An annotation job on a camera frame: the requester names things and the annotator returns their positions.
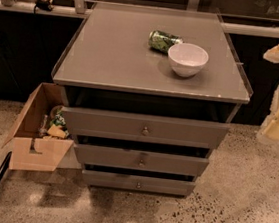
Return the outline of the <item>white ceramic bowl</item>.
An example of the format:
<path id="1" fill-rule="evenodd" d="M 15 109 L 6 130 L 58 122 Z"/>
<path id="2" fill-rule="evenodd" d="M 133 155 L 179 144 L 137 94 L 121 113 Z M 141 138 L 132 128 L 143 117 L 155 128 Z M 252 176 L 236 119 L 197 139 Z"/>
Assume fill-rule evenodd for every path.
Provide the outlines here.
<path id="1" fill-rule="evenodd" d="M 172 70 L 181 77 L 196 75 L 209 61 L 208 53 L 195 44 L 175 44 L 168 51 L 168 61 Z"/>

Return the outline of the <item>grey middle drawer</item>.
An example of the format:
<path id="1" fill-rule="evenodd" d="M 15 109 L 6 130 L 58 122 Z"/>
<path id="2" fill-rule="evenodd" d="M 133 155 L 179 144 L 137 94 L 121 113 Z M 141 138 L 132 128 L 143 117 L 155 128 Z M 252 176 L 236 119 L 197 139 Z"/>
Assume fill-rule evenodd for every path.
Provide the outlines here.
<path id="1" fill-rule="evenodd" d="M 145 169 L 162 173 L 201 175 L 209 164 L 207 158 L 125 150 L 80 144 L 74 146 L 78 162 L 84 164 Z"/>

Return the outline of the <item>small dark object on ledge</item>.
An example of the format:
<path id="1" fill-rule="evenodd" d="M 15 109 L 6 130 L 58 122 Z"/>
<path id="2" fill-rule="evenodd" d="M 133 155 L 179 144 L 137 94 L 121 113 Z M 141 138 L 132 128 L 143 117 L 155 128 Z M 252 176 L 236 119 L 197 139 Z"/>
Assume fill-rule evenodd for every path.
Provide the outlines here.
<path id="1" fill-rule="evenodd" d="M 53 0 L 36 0 L 35 4 L 40 10 L 49 12 L 54 9 Z"/>

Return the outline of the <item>grey bottom drawer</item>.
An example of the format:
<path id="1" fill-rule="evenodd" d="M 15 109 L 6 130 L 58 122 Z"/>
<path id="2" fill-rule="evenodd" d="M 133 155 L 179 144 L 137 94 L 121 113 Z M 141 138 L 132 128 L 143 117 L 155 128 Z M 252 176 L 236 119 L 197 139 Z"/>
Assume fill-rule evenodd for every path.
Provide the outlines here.
<path id="1" fill-rule="evenodd" d="M 83 180 L 91 186 L 144 191 L 152 193 L 187 196 L 195 183 L 189 181 L 83 170 Z"/>

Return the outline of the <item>green snack bag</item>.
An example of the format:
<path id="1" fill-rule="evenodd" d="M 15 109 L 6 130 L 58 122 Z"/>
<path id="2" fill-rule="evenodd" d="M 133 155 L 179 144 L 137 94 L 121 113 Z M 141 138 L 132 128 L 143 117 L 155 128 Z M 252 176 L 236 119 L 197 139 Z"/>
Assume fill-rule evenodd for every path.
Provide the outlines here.
<path id="1" fill-rule="evenodd" d="M 57 106 L 57 107 L 54 107 L 51 111 L 51 115 L 50 115 L 50 124 L 49 124 L 49 128 L 52 126 L 52 125 L 56 125 L 58 126 L 60 129 L 62 129 L 63 131 L 65 131 L 66 133 L 66 137 L 68 137 L 68 129 L 66 127 L 66 121 L 65 119 L 63 118 L 63 114 L 62 114 L 62 111 L 61 111 L 61 107 L 60 106 Z"/>

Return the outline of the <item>grey drawer cabinet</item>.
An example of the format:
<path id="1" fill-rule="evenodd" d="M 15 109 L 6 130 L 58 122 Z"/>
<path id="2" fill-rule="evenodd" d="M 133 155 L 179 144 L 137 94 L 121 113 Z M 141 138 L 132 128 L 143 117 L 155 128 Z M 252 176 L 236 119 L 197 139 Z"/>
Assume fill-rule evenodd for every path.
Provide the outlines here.
<path id="1" fill-rule="evenodd" d="M 208 52 L 191 78 L 172 70 L 148 45 L 149 33 L 178 35 Z M 251 87 L 216 14 L 99 2 L 52 71 L 64 107 L 139 113 L 227 124 L 247 104 Z M 71 134 L 84 144 L 207 158 L 214 149 Z M 195 183 L 198 175 L 80 163 L 82 170 Z"/>

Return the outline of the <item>green soda can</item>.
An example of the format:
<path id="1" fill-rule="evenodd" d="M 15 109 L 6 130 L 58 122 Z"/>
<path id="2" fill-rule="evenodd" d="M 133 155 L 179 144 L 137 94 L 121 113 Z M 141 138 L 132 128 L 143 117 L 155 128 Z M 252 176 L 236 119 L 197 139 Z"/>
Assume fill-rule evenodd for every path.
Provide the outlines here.
<path id="1" fill-rule="evenodd" d="M 184 43 L 183 39 L 179 36 L 172 35 L 171 33 L 162 32 L 161 30 L 152 31 L 149 34 L 148 45 L 155 50 L 158 50 L 162 53 L 169 51 L 175 44 Z"/>

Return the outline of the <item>clear bottle in box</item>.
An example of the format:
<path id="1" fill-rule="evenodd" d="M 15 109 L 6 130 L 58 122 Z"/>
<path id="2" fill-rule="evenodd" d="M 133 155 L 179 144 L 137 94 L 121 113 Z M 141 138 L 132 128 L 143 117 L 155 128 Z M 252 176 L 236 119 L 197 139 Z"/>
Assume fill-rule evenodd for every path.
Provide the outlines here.
<path id="1" fill-rule="evenodd" d="M 48 116 L 44 115 L 42 117 L 42 123 L 40 124 L 39 129 L 38 129 L 38 135 L 41 138 L 43 138 L 47 133 L 47 124 L 48 124 Z"/>

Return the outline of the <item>open cardboard box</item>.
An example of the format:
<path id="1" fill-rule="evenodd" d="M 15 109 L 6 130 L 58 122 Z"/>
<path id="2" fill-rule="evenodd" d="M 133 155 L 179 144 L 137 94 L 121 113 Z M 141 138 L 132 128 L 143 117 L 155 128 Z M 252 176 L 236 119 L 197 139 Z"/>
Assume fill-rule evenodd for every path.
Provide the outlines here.
<path id="1" fill-rule="evenodd" d="M 41 83 L 28 97 L 3 142 L 3 146 L 12 146 L 10 169 L 51 172 L 70 150 L 73 140 L 39 135 L 44 116 L 50 115 L 54 107 L 63 105 L 60 89 L 53 83 Z"/>

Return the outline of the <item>grey top drawer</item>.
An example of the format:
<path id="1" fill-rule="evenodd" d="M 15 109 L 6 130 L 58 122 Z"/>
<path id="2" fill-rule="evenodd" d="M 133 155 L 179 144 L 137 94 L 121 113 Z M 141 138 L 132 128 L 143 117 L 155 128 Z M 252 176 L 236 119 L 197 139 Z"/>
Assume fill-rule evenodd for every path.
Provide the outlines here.
<path id="1" fill-rule="evenodd" d="M 71 134 L 155 144 L 214 149 L 229 130 L 218 122 L 140 113 L 78 107 L 63 107 L 62 113 Z"/>

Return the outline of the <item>yellow sponge piece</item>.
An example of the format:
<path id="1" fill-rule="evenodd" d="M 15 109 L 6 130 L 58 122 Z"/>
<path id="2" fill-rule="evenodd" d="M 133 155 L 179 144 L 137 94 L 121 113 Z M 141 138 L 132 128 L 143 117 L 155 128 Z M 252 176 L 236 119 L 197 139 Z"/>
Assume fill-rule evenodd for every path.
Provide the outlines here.
<path id="1" fill-rule="evenodd" d="M 62 129 L 60 129 L 58 126 L 56 125 L 52 125 L 49 129 L 48 129 L 48 134 L 52 137 L 58 137 L 61 139 L 64 139 L 66 137 L 66 133 L 65 131 L 63 131 Z"/>

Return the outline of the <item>grey drawer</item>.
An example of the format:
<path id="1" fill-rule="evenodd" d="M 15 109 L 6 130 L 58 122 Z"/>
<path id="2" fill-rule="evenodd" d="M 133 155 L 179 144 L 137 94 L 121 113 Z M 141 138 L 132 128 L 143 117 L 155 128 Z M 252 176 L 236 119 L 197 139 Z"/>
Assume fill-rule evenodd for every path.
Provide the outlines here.
<path id="1" fill-rule="evenodd" d="M 63 107 L 62 113 L 71 134 L 155 144 L 214 149 L 229 130 L 218 122 L 140 113 L 78 107 Z"/>
<path id="2" fill-rule="evenodd" d="M 152 193 L 187 196 L 195 183 L 189 181 L 83 170 L 83 180 L 91 186 L 144 191 Z"/>
<path id="3" fill-rule="evenodd" d="M 80 144 L 74 146 L 78 162 L 84 164 L 145 169 L 162 173 L 201 175 L 209 164 L 207 158 L 125 150 Z"/>

